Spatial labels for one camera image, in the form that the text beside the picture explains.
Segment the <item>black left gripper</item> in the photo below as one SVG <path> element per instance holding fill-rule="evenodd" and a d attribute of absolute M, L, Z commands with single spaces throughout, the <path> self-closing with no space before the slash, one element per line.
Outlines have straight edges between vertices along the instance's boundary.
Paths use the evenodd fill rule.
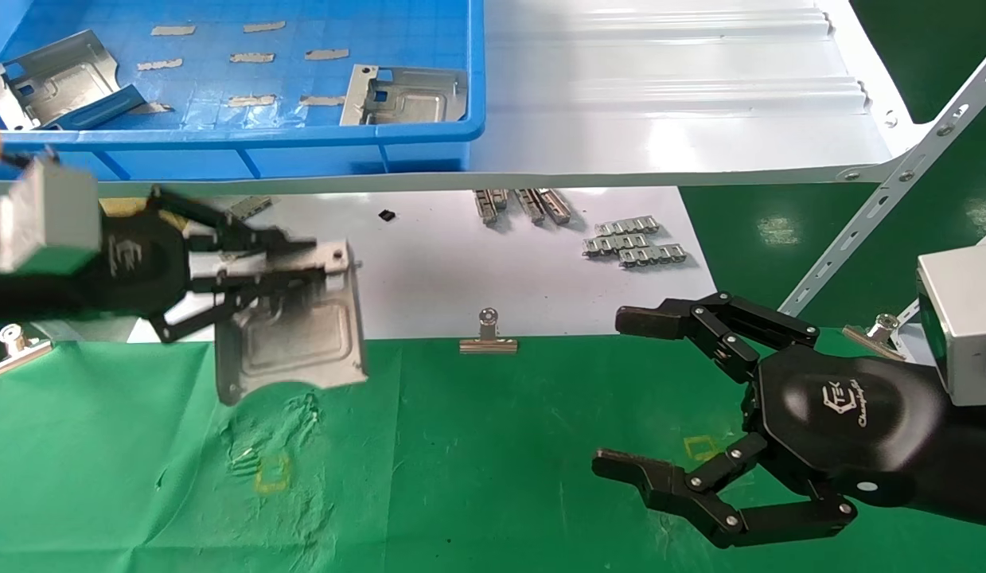
<path fill-rule="evenodd" d="M 148 208 L 127 215 L 101 215 L 101 251 L 95 264 L 95 312 L 99 316 L 148 318 L 158 340 L 172 344 L 247 309 L 259 298 L 321 282 L 324 266 L 256 275 L 190 277 L 188 251 L 284 256 L 314 249 L 316 239 L 290 238 L 277 226 L 253 228 L 230 212 L 152 185 Z M 162 215 L 169 212 L 212 229 L 210 233 L 183 231 Z M 166 312 L 188 293 L 223 298 L 171 323 Z"/>

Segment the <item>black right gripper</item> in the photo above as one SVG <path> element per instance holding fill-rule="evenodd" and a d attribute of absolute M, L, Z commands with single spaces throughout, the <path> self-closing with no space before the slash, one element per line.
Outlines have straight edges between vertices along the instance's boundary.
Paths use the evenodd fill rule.
<path fill-rule="evenodd" d="M 810 349 L 817 327 L 726 291 L 620 307 L 615 327 L 692 341 L 733 381 L 750 382 L 744 427 L 757 433 L 696 470 L 616 450 L 592 458 L 599 478 L 633 486 L 646 508 L 685 519 L 715 547 L 838 536 L 857 515 L 843 496 L 881 507 L 941 507 L 948 487 L 936 457 L 951 403 L 933 368 L 820 354 Z M 761 361 L 750 341 L 783 351 Z M 742 510 L 725 503 L 719 493 L 759 462 L 808 500 Z"/>

